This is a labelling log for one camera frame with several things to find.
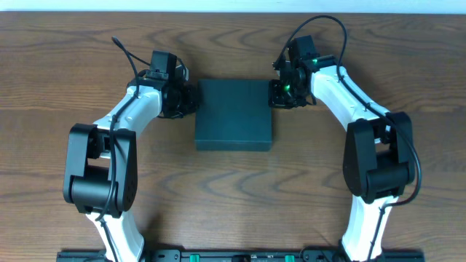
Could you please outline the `dark green box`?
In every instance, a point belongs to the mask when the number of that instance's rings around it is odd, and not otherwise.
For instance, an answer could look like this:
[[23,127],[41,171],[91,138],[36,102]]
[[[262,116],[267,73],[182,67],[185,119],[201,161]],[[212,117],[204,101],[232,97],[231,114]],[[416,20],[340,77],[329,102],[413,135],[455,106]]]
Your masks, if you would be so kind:
[[195,117],[198,151],[269,151],[272,109],[269,82],[259,79],[200,79]]

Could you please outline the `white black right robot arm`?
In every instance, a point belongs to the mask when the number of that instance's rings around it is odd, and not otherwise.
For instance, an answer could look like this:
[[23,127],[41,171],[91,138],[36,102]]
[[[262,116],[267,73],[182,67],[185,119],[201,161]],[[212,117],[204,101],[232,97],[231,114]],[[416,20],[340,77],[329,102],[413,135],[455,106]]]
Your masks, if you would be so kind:
[[407,114],[367,96],[333,55],[320,55],[311,36],[290,38],[273,64],[269,106],[292,109],[323,102],[346,132],[342,171],[352,194],[347,230],[332,261],[388,261],[382,235],[392,208],[414,181],[416,158]]

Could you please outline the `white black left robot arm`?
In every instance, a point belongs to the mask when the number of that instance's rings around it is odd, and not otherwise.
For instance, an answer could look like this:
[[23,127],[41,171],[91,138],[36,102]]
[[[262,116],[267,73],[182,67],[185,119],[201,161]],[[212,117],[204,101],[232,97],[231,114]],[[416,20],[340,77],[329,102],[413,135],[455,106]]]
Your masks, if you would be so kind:
[[133,79],[123,99],[93,124],[75,124],[68,136],[63,198],[97,227],[105,248],[72,253],[73,261],[139,261],[144,238],[131,207],[138,187],[137,139],[156,118],[180,119],[199,105],[198,89],[184,80]]

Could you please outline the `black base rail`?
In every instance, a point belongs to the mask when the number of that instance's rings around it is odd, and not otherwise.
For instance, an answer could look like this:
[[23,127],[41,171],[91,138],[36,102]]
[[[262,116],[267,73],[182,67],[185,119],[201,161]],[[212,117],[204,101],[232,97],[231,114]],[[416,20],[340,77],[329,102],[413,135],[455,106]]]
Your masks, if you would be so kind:
[[[56,261],[105,261],[103,251],[61,251]],[[302,251],[292,250],[144,250],[139,261],[145,262],[331,262],[350,261],[342,248],[309,247]],[[422,251],[388,250],[371,261],[423,262]]]

